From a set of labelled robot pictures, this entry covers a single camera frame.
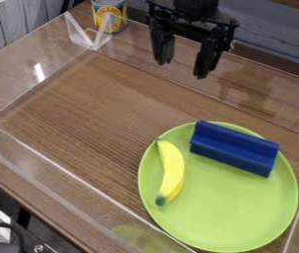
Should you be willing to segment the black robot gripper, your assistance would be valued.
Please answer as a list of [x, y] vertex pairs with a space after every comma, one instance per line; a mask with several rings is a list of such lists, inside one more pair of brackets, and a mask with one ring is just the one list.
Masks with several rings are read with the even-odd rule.
[[174, 58], [175, 35], [202, 42], [194, 76], [207, 77], [222, 51], [232, 49], [239, 21], [219, 7], [220, 0], [148, 0], [149, 40], [159, 65]]

